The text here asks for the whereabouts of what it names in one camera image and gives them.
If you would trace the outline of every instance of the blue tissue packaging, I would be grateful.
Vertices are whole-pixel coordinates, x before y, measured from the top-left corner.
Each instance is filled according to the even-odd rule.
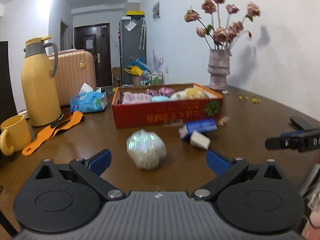
[[[210,132],[217,129],[214,119],[204,119],[192,122],[186,122],[181,128],[179,128],[180,138],[183,140],[190,139],[190,136],[194,130],[199,133]]]
[[[85,92],[81,93],[70,100],[71,113],[78,110],[81,113],[92,113],[102,111],[107,106],[107,93]]]

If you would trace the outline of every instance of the yellow mug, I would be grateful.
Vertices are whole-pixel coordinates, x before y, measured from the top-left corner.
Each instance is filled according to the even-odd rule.
[[[31,133],[23,115],[15,115],[0,125],[0,150],[9,156],[31,142]]]

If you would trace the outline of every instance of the yellow thermos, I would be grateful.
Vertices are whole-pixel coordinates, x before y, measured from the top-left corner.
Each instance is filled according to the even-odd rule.
[[[61,115],[54,75],[58,66],[58,48],[54,42],[44,44],[45,38],[26,41],[22,74],[22,90],[32,126],[42,126]],[[50,64],[45,48],[53,46],[54,64]]]

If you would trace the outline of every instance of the gray refrigerator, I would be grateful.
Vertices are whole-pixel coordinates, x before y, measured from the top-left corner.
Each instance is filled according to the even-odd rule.
[[[119,24],[121,79],[123,85],[133,84],[132,76],[123,71],[124,68],[129,69],[126,66],[132,61],[132,58],[141,58],[144,62],[146,62],[146,47],[143,49],[143,40],[141,49],[139,49],[142,21],[135,21],[137,26],[130,32],[125,28],[125,26],[130,23],[130,20],[121,20]]]

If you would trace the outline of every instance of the orange strap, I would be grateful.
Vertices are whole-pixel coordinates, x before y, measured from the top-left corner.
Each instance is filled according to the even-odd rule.
[[[55,127],[51,128],[51,125],[48,125],[43,130],[41,130],[38,133],[37,138],[22,150],[22,155],[28,156],[32,154],[36,149],[40,147],[42,143],[55,136],[59,130],[67,130],[72,126],[78,124],[81,121],[82,117],[83,114],[80,111],[75,111],[73,115],[71,115],[71,113],[65,114],[63,119],[55,123]]]

